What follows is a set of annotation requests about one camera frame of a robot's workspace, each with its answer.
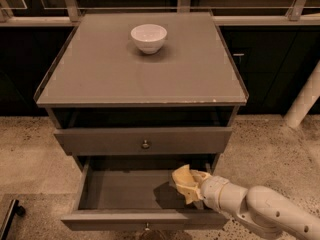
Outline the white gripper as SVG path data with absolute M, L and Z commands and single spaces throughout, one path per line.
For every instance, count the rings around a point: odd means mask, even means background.
M 208 208 L 220 212 L 219 196 L 229 180 L 220 176 L 211 176 L 204 171 L 191 170 L 190 173 L 197 183 L 176 184 L 177 191 L 185 197 L 185 202 L 191 204 L 201 201 L 203 197 L 203 202 Z

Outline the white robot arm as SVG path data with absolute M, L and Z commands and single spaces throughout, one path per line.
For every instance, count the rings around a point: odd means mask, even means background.
M 210 174 L 182 166 L 173 172 L 186 202 L 231 215 L 264 239 L 286 232 L 297 240 L 320 240 L 320 218 L 294 202 L 319 197 L 319 149 L 303 132 L 320 96 L 320 63 L 283 116 L 240 116 L 227 151 Z

